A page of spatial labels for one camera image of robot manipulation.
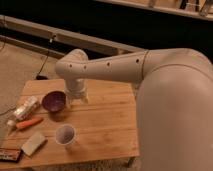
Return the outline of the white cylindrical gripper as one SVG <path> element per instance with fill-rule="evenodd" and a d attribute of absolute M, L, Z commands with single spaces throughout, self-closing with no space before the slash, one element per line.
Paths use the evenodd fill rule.
<path fill-rule="evenodd" d="M 89 102 L 84 79 L 66 80 L 65 85 L 67 108 L 71 108 L 72 100 L 70 99 L 82 99 L 82 102 L 86 104 Z"/>

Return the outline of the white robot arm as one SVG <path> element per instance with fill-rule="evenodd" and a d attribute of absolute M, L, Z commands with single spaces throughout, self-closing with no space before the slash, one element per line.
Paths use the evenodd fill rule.
<path fill-rule="evenodd" d="M 131 83 L 136 94 L 140 171 L 213 171 L 213 63 L 188 48 L 90 60 L 75 49 L 56 73 L 70 100 L 86 79 Z"/>

